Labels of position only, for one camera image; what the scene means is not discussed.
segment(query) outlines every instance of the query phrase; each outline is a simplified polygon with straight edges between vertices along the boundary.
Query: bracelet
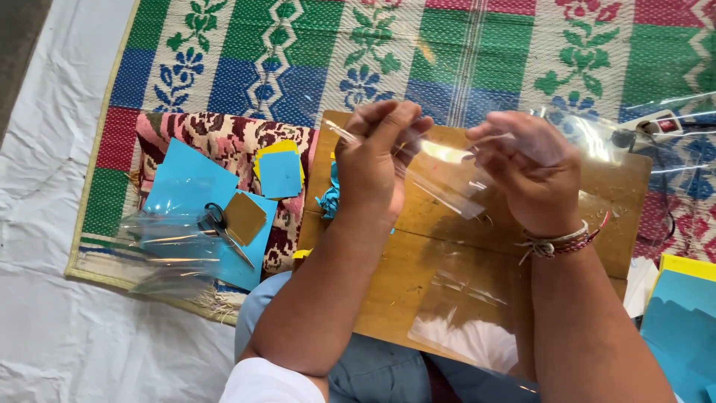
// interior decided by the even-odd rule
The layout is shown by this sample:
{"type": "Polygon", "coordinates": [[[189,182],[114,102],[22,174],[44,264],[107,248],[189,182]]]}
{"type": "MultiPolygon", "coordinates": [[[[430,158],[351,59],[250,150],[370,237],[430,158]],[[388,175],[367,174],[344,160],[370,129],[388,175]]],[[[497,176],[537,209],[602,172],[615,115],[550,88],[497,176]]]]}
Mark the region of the bracelet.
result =
{"type": "Polygon", "coordinates": [[[597,228],[596,231],[592,232],[591,234],[589,233],[589,225],[584,220],[582,220],[583,227],[579,231],[559,238],[535,238],[531,237],[527,233],[527,230],[525,230],[524,234],[527,237],[527,242],[515,244],[517,246],[529,247],[527,253],[522,256],[522,260],[520,260],[519,265],[522,265],[525,259],[527,259],[527,256],[529,256],[531,253],[534,253],[539,257],[554,259],[554,256],[558,253],[570,253],[584,248],[585,246],[589,245],[594,240],[599,231],[604,228],[604,225],[606,224],[606,221],[608,219],[609,212],[606,212],[604,221],[601,223],[599,228],[597,228]]]}

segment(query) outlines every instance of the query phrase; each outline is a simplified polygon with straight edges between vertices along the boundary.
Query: blue jeans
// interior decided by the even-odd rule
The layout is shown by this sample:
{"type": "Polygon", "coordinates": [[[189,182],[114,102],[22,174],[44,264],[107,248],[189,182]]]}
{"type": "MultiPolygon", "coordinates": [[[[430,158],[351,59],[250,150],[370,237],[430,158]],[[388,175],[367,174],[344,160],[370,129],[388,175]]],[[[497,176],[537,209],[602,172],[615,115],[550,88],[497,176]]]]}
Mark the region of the blue jeans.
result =
{"type": "MultiPolygon", "coordinates": [[[[246,298],[236,321],[237,356],[248,344],[258,317],[289,278],[291,272],[275,275],[246,298]]],[[[539,402],[538,394],[520,388],[509,376],[433,354],[426,356],[463,402],[539,402]]],[[[522,383],[536,390],[535,384],[522,383]]],[[[427,368],[418,350],[355,333],[329,374],[329,386],[329,403],[431,401],[427,368]]]]}

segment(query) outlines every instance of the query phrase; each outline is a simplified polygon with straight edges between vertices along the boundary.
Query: man's right hand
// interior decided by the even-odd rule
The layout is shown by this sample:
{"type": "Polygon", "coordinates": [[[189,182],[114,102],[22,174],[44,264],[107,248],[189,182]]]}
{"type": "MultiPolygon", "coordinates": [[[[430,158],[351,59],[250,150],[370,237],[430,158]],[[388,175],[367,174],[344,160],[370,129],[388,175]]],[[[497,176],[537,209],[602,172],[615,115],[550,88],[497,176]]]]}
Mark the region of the man's right hand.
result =
{"type": "Polygon", "coordinates": [[[506,197],[512,215],[535,237],[555,238],[582,228],[579,217],[579,152],[546,120],[523,112],[490,112],[466,132],[476,141],[475,165],[483,167],[506,197]],[[512,133],[516,141],[496,136],[512,133]],[[526,153],[559,156],[542,166],[526,153]]]}

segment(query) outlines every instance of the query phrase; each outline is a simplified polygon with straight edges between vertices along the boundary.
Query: pink patterned cloth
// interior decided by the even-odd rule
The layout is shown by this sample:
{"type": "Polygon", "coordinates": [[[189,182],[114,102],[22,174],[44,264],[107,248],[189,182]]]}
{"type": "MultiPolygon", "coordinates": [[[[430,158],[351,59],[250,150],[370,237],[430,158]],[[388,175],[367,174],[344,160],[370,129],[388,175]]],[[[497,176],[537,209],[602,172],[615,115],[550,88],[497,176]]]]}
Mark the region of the pink patterned cloth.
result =
{"type": "MultiPolygon", "coordinates": [[[[257,150],[281,140],[295,141],[306,172],[305,184],[308,184],[318,133],[311,128],[220,113],[143,113],[137,119],[137,136],[142,148],[139,180],[140,196],[144,200],[152,189],[157,165],[164,161],[172,137],[236,174],[238,189],[261,194],[261,184],[252,169],[257,150]]],[[[263,270],[269,275],[291,268],[305,195],[304,185],[297,197],[279,201],[263,259],[263,270]]]]}

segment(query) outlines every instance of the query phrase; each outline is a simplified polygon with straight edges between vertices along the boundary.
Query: mat border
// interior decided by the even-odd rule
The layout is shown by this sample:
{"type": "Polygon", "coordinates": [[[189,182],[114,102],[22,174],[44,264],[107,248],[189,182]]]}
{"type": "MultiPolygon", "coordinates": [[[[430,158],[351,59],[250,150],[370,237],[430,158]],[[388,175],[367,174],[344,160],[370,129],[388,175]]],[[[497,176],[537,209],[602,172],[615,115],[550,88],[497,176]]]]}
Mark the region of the mat border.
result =
{"type": "MultiPolygon", "coordinates": [[[[132,6],[132,12],[130,13],[129,21],[127,22],[127,26],[125,27],[124,35],[122,36],[122,41],[120,43],[120,48],[117,51],[117,56],[115,57],[115,63],[112,66],[112,71],[110,73],[110,79],[107,82],[107,89],[105,90],[105,96],[102,101],[102,109],[100,112],[100,119],[97,121],[97,131],[95,133],[95,141],[92,145],[92,154],[89,158],[89,163],[87,164],[87,174],[85,175],[84,179],[84,186],[82,187],[82,197],[79,200],[79,210],[77,212],[77,222],[74,225],[74,233],[72,235],[72,246],[70,247],[69,251],[69,260],[67,262],[67,266],[64,269],[64,275],[65,277],[74,277],[74,278],[81,278],[83,280],[88,280],[100,284],[105,285],[111,285],[113,287],[121,288],[122,290],[129,291],[131,290],[135,285],[130,283],[129,281],[122,280],[119,278],[111,277],[108,275],[101,275],[93,272],[89,272],[86,270],[80,270],[75,267],[75,264],[77,263],[77,256],[79,254],[79,244],[80,239],[82,238],[82,227],[84,225],[84,215],[87,211],[87,201],[90,198],[90,188],[92,186],[92,177],[95,174],[95,169],[97,165],[97,154],[100,151],[100,143],[102,142],[102,134],[105,131],[105,123],[107,120],[107,112],[110,107],[110,98],[112,96],[112,90],[115,87],[115,81],[117,79],[117,72],[120,68],[120,63],[122,62],[122,56],[124,55],[125,49],[127,47],[127,41],[130,37],[130,32],[132,31],[132,27],[134,26],[135,17],[137,16],[137,10],[139,9],[139,5],[142,0],[135,0],[134,5],[132,6]]],[[[172,298],[161,298],[161,297],[151,297],[153,300],[157,300],[163,303],[166,303],[167,305],[171,305],[175,308],[179,308],[182,310],[186,310],[188,312],[194,313],[196,315],[202,316],[204,318],[207,318],[212,321],[216,321],[219,323],[224,323],[227,325],[236,325],[236,317],[234,316],[228,316],[226,314],[222,313],[216,313],[213,312],[207,308],[202,308],[194,303],[191,303],[187,300],[176,300],[172,298]]]]}

